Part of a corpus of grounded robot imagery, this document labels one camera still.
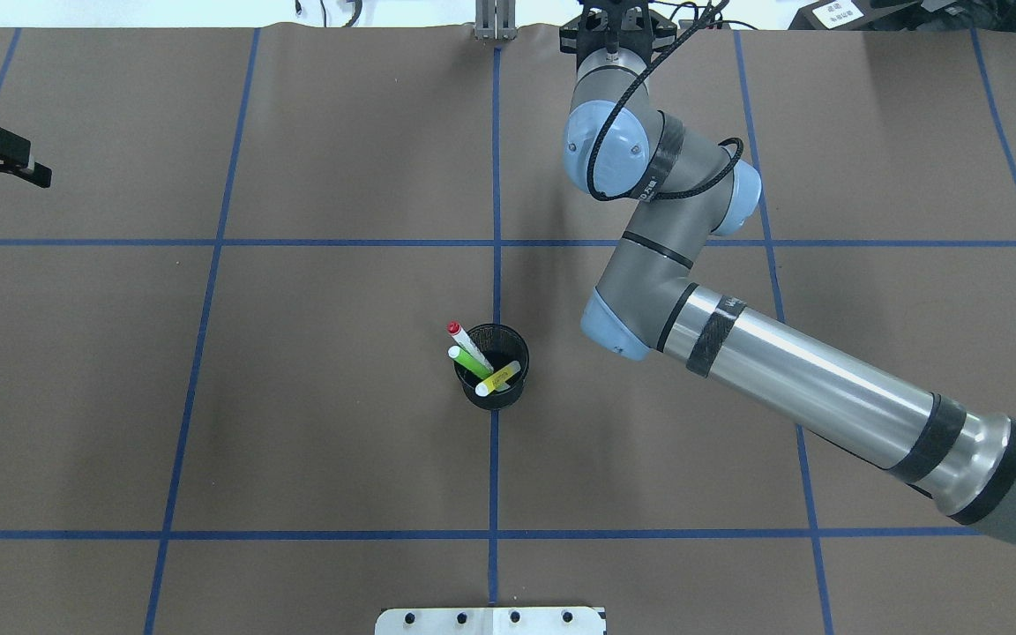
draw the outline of marker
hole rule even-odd
[[[485,354],[481,353],[480,348],[477,348],[475,343],[472,342],[471,338],[468,337],[468,333],[464,332],[464,329],[460,328],[460,324],[456,322],[449,322],[446,329],[451,334],[454,341],[456,341],[460,348],[464,348],[464,353],[467,353],[477,359],[478,365],[484,366],[489,373],[492,373],[492,365],[489,365],[488,359],[485,359]]]
[[[449,346],[449,351],[446,354],[449,359],[452,359],[457,365],[462,365],[469,373],[477,375],[479,379],[487,379],[492,374],[491,371],[481,366],[481,363],[472,358],[471,355],[464,353],[464,348],[460,348],[459,345]],[[504,392],[505,390],[508,390],[508,386],[503,385],[497,388],[497,392]]]
[[[516,373],[519,372],[519,362],[512,362],[511,365],[507,365],[504,369],[496,371],[489,375],[489,378],[485,379],[484,382],[477,384],[477,395],[478,397],[488,397],[489,393],[493,389],[500,389],[501,386],[505,385],[508,379],[516,377]]]

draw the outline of metal bracket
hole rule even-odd
[[[516,0],[477,0],[477,40],[516,40]]]
[[[390,610],[375,635],[606,635],[606,610],[591,607]]]

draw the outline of white label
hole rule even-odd
[[[829,3],[814,9],[814,15],[822,20],[826,28],[833,28],[835,25],[850,23],[858,17],[865,16],[865,13],[860,12],[858,5],[853,4],[852,0],[838,0],[836,3]]]

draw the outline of black tape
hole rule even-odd
[[[995,511],[995,507],[999,506],[1001,499],[1006,497],[1006,493],[1009,492],[1009,488],[1013,487],[1015,480],[1016,421],[1011,423],[1006,449],[1003,450],[1003,458],[999,461],[999,466],[995,467],[995,473],[970,505],[963,507],[959,513],[952,514],[952,521],[959,524],[974,524],[980,519],[987,518],[987,514]]]
[[[692,284],[689,284],[688,289],[685,290],[685,293],[681,294],[680,300],[677,301],[677,306],[673,307],[673,313],[669,314],[669,320],[665,320],[664,329],[660,330],[660,337],[657,337],[657,351],[665,353],[665,341],[669,340],[669,333],[673,331],[673,325],[677,323],[677,317],[681,314],[681,310],[685,309],[685,303],[689,302],[689,297],[699,285],[700,284],[692,282]]]
[[[622,238],[626,241],[637,243],[638,245],[644,246],[647,250],[657,252],[666,258],[670,258],[675,264],[680,264],[685,266],[686,269],[692,269],[692,261],[688,257],[683,257],[674,250],[665,248],[664,245],[650,241],[649,238],[642,237],[641,234],[634,234],[633,232],[626,232],[622,234]]]
[[[966,409],[954,398],[932,394],[932,412],[928,415],[928,423],[919,432],[912,448],[906,457],[895,465],[888,467],[887,472],[911,484],[926,478],[936,465],[939,465],[947,453],[959,441],[959,434],[966,423]]]
[[[645,169],[641,181],[630,190],[637,194],[638,201],[649,202],[657,195],[657,189],[673,173],[673,166],[677,165],[677,157],[681,156],[681,148],[685,147],[685,125],[669,113],[657,112],[661,116],[660,140],[649,161],[649,168]]]
[[[686,369],[702,378],[708,377],[723,341],[732,334],[735,321],[744,309],[747,309],[747,304],[739,298],[722,297],[718,301],[716,310],[708,317],[705,328],[700,331],[700,337],[697,337],[697,343],[692,347]]]

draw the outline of yellow marker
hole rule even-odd
[[[478,397],[488,397],[489,393],[496,390],[498,387],[505,385],[508,379],[516,377],[516,373],[519,372],[519,362],[512,362],[511,365],[507,365],[504,369],[496,371],[489,375],[489,378],[485,379],[484,382],[477,384],[477,395]]]

